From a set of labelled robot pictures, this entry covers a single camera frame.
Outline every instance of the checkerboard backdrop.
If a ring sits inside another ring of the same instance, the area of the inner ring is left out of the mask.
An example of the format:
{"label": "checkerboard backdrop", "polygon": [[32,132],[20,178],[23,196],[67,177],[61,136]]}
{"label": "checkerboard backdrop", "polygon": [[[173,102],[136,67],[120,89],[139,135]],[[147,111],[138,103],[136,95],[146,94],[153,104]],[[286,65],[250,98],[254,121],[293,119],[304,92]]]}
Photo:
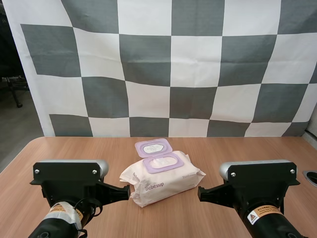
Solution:
{"label": "checkerboard backdrop", "polygon": [[316,0],[3,0],[45,135],[295,136]]}

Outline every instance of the warning label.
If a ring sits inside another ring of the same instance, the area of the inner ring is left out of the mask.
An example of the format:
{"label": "warning label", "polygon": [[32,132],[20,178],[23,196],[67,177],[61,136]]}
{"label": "warning label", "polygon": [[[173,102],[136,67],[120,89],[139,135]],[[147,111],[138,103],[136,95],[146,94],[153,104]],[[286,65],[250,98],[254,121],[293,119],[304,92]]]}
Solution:
{"label": "warning label", "polygon": [[248,215],[248,220],[253,225],[258,219],[271,213],[282,214],[280,210],[278,210],[276,207],[271,205],[266,205],[266,206],[258,207],[254,209],[252,212],[250,212]]}
{"label": "warning label", "polygon": [[256,216],[254,216],[254,215],[251,214],[251,221],[253,221],[255,217],[256,217]]}
{"label": "warning label", "polygon": [[66,212],[62,205],[56,204],[51,208],[50,212]]}
{"label": "warning label", "polygon": [[[50,213],[51,212],[65,212],[65,213],[67,213],[65,208],[62,205],[60,205],[59,203],[57,203],[54,207],[52,207],[50,209]],[[76,209],[76,213],[78,214],[80,220],[83,219],[83,214],[78,209]]]}

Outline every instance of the wooden table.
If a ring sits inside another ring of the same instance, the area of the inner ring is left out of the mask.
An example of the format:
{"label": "wooden table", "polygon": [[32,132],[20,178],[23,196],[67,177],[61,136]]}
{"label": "wooden table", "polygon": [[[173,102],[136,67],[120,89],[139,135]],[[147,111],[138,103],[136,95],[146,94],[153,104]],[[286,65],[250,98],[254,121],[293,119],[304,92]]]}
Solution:
{"label": "wooden table", "polygon": [[[44,159],[103,159],[105,182],[124,186],[119,175],[140,158],[137,141],[150,138],[41,137],[31,141],[0,174],[0,238],[26,238],[49,210],[39,186],[31,186],[32,166]],[[317,151],[302,138],[168,138],[207,175],[205,188],[222,184],[218,169],[226,161],[288,159],[298,166],[302,184],[288,189],[285,215],[299,232],[317,236],[317,187],[303,170],[317,170]],[[234,209],[200,202],[197,188],[145,208],[132,199],[104,207],[86,227],[90,238],[249,238]]]}

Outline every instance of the purple plastic lid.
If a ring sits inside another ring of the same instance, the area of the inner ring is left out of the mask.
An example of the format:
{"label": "purple plastic lid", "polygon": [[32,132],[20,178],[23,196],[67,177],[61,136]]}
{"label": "purple plastic lid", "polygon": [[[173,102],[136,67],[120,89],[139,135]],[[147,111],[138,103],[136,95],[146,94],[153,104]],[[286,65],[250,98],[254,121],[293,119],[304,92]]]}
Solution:
{"label": "purple plastic lid", "polygon": [[166,139],[155,139],[135,143],[135,148],[141,158],[163,155],[173,151]]}
{"label": "purple plastic lid", "polygon": [[[176,159],[177,160],[176,164],[168,165],[168,166],[161,167],[161,168],[153,168],[151,166],[152,160],[157,159],[157,158],[166,158],[166,157],[173,157],[174,159]],[[178,167],[181,167],[184,165],[184,162],[176,154],[170,153],[170,154],[165,154],[163,156],[155,156],[155,157],[146,158],[143,160],[143,165],[145,166],[148,173],[156,174],[156,173],[160,173],[160,172],[164,172],[167,170],[172,170],[172,169],[176,169]]]}

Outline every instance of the baby wipes pack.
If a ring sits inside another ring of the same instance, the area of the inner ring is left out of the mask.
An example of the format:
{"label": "baby wipes pack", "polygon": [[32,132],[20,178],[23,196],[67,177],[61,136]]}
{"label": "baby wipes pack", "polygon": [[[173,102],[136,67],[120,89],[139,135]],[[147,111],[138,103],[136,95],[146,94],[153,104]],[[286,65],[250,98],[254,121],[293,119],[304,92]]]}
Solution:
{"label": "baby wipes pack", "polygon": [[138,142],[135,147],[144,159],[130,165],[120,178],[134,185],[131,197],[140,207],[194,188],[206,175],[188,155],[172,151],[166,139]]}

